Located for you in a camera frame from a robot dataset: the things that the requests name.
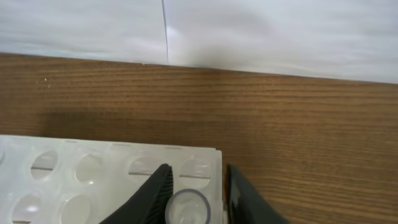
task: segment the wood grain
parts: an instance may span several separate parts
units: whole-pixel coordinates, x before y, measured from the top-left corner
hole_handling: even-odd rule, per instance
[[[398,85],[1,54],[0,134],[216,147],[292,223],[398,223]]]

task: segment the wooden table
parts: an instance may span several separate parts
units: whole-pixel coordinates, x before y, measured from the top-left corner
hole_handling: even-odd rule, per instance
[[[398,223],[398,85],[10,54],[0,78],[0,134],[216,147],[292,223]]]

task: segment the brown wooden surface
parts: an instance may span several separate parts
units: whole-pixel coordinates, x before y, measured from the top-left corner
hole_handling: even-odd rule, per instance
[[[2,54],[0,134],[216,147],[292,223],[398,223],[398,85]]]

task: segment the white paper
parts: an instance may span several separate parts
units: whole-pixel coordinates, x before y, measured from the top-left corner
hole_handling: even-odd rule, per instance
[[[161,0],[0,0],[0,52],[167,64]]]
[[[398,83],[396,0],[165,0],[169,64]]]

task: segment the tabletop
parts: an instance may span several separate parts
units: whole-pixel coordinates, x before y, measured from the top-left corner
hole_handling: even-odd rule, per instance
[[[0,54],[0,134],[215,147],[291,223],[398,223],[398,85]]]

